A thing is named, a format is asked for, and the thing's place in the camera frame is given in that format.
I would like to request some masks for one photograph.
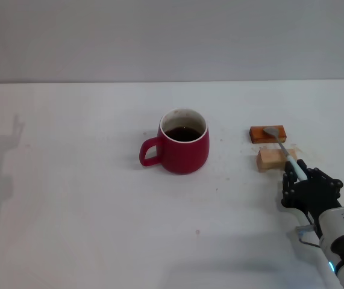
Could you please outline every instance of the blue light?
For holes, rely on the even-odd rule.
[[[331,262],[328,262],[328,263],[329,263],[329,265],[330,265],[330,267],[331,267],[331,271],[332,271],[332,272],[335,272],[334,264],[331,263]]]

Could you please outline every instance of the gray wall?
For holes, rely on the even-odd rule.
[[[344,78],[344,0],[0,0],[0,82]]]

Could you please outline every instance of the red mug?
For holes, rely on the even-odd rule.
[[[181,136],[179,138],[178,135],[172,135],[174,129],[185,128],[192,129],[197,134],[197,138],[181,141]],[[156,146],[157,156],[145,158],[146,152],[153,146]],[[161,118],[157,137],[150,138],[142,144],[140,162],[144,167],[160,163],[172,173],[186,174],[193,173],[202,167],[208,154],[209,131],[205,119],[194,110],[177,108]]]

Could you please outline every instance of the spoon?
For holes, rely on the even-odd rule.
[[[303,170],[299,167],[298,163],[295,161],[295,159],[288,153],[286,148],[283,146],[281,141],[279,140],[279,130],[277,128],[274,128],[272,126],[268,126],[267,128],[264,128],[263,131],[267,134],[270,134],[271,136],[275,137],[276,141],[281,147],[281,150],[283,151],[284,155],[286,156],[287,160],[292,164],[293,169],[295,170],[295,173],[298,176],[298,179],[300,181],[305,181],[307,178],[307,175],[303,172]]]

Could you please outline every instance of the mug handle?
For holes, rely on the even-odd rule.
[[[145,140],[145,142],[142,144],[140,149],[140,163],[144,167],[150,167],[155,164],[158,164],[161,162],[161,158],[159,156],[147,158],[145,159],[146,152],[153,146],[161,146],[162,141],[160,137],[154,137],[150,138],[149,140]]]

